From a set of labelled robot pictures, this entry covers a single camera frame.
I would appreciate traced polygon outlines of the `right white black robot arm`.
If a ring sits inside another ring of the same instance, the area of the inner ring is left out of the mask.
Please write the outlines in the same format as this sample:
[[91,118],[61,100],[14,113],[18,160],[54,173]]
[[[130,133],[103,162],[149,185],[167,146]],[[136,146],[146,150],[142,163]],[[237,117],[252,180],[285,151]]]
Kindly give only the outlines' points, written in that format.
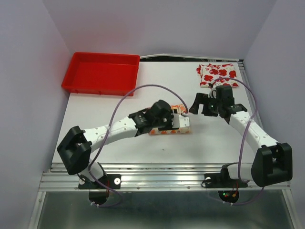
[[253,181],[259,187],[290,181],[293,178],[292,148],[270,137],[250,116],[242,104],[236,104],[233,89],[221,85],[209,94],[197,93],[189,112],[198,114],[203,105],[205,116],[220,116],[234,128],[255,153],[252,163],[226,164],[220,173],[210,175],[212,185],[230,186],[235,181]]

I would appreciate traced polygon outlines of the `orange floral print skirt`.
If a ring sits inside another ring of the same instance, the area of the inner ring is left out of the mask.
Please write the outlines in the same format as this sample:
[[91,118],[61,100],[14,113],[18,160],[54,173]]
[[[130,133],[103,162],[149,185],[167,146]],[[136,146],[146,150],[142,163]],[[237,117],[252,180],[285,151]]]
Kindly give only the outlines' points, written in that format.
[[[188,114],[186,113],[186,108],[183,104],[179,104],[179,105],[172,105],[171,106],[172,112],[173,114],[181,114],[181,115],[185,115],[188,116]],[[178,129],[173,129],[173,130],[165,130],[165,131],[161,131],[160,129],[154,129],[152,130],[149,135],[171,135],[171,134],[189,134],[191,133],[191,127],[188,130],[178,130]]]

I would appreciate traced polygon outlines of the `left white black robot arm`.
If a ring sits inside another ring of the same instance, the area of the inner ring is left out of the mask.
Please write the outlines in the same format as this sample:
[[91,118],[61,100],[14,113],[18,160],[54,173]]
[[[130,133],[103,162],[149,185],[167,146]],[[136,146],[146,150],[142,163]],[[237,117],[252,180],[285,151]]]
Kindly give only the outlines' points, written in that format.
[[84,130],[74,126],[59,143],[57,152],[69,175],[83,175],[94,187],[101,188],[106,183],[105,172],[91,159],[91,153],[115,141],[147,134],[154,128],[179,128],[177,110],[163,100],[113,124]]

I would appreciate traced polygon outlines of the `red poppy print skirt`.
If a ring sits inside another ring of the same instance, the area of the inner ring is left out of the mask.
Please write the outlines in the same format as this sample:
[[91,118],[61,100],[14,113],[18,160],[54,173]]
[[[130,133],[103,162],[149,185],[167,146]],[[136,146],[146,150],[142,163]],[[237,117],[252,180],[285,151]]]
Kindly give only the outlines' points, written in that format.
[[196,68],[196,73],[200,79],[200,87],[208,88],[215,79],[216,85],[230,85],[233,88],[239,87],[239,84],[232,80],[237,78],[237,71],[232,63],[227,64],[199,64]]

